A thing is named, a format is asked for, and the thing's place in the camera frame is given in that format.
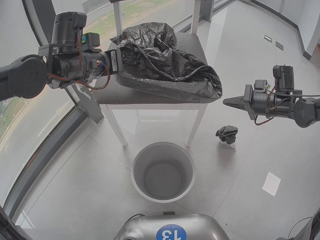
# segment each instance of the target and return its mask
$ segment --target gray trash bin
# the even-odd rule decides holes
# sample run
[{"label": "gray trash bin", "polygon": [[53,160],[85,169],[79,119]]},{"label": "gray trash bin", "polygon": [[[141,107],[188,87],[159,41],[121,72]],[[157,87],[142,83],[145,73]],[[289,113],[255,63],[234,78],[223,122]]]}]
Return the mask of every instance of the gray trash bin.
[{"label": "gray trash bin", "polygon": [[170,203],[185,196],[195,181],[190,154],[170,142],[157,142],[142,149],[131,167],[136,190],[146,199]]}]

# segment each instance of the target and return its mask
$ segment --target robotic arm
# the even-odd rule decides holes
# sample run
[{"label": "robotic arm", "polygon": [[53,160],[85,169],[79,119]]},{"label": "robotic arm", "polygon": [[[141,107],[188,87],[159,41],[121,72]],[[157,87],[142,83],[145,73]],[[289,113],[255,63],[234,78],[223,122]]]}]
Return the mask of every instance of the robotic arm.
[{"label": "robotic arm", "polygon": [[[276,65],[273,76],[274,88],[271,91],[268,90],[270,85],[267,80],[256,80],[254,89],[247,84],[243,96],[226,98],[223,104],[247,111],[256,125],[275,117],[294,119],[302,128],[320,121],[320,98],[312,97],[320,95],[302,95],[302,90],[294,89],[293,67]],[[268,120],[257,123],[258,116],[266,116]]]},{"label": "robotic arm", "polygon": [[87,15],[64,12],[54,20],[52,43],[39,47],[38,55],[27,55],[0,67],[0,101],[17,96],[34,98],[46,84],[52,89],[73,83],[89,86],[92,80],[122,71],[119,49],[102,51],[97,33],[83,34]]}]

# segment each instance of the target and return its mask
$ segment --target tiled floor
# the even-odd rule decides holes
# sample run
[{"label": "tiled floor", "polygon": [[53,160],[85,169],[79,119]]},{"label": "tiled floor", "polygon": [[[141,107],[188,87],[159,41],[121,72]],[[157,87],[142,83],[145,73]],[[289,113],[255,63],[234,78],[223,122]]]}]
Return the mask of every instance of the tiled floor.
[{"label": "tiled floor", "polygon": [[[270,43],[263,35],[273,39]],[[301,54],[297,31],[254,5],[233,1],[198,35],[209,65],[219,74],[223,98],[243,95],[255,79],[272,82],[272,67],[294,67],[295,87],[320,93],[320,54]],[[274,43],[280,42],[284,51]],[[319,124],[302,129],[293,120],[274,119],[256,126],[245,111],[210,103],[190,147],[196,180],[177,202],[153,203],[135,190],[130,167],[135,155],[153,142],[184,147],[195,111],[115,110],[128,141],[122,147],[109,123],[90,120],[77,129],[41,173],[21,203],[17,224],[34,240],[112,240],[131,215],[202,213],[213,216],[231,240],[287,237],[300,219],[320,206]],[[236,150],[218,143],[224,125],[239,128]],[[268,173],[281,179],[275,196],[262,190]],[[304,223],[298,224],[294,236]]]}]

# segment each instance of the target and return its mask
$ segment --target garbage bag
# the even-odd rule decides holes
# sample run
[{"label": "garbage bag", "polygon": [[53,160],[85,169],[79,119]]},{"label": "garbage bag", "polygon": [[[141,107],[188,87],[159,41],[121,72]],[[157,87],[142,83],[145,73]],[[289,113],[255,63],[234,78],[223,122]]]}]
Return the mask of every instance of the garbage bag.
[{"label": "garbage bag", "polygon": [[235,126],[223,126],[217,130],[216,136],[222,142],[227,142],[227,144],[232,144],[236,141],[236,134],[238,133],[238,128]]},{"label": "garbage bag", "polygon": [[110,40],[120,48],[124,63],[124,70],[115,75],[118,84],[190,102],[221,98],[215,70],[193,54],[177,50],[177,38],[168,24],[128,27]]}]

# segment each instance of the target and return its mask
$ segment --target blue sticker with number 13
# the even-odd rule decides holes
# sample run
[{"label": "blue sticker with number 13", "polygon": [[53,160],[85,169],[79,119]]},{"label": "blue sticker with number 13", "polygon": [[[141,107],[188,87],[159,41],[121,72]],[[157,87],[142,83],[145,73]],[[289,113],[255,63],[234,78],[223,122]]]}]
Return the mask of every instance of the blue sticker with number 13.
[{"label": "blue sticker with number 13", "polygon": [[160,228],[156,240],[186,240],[186,231],[179,225],[169,224]]}]

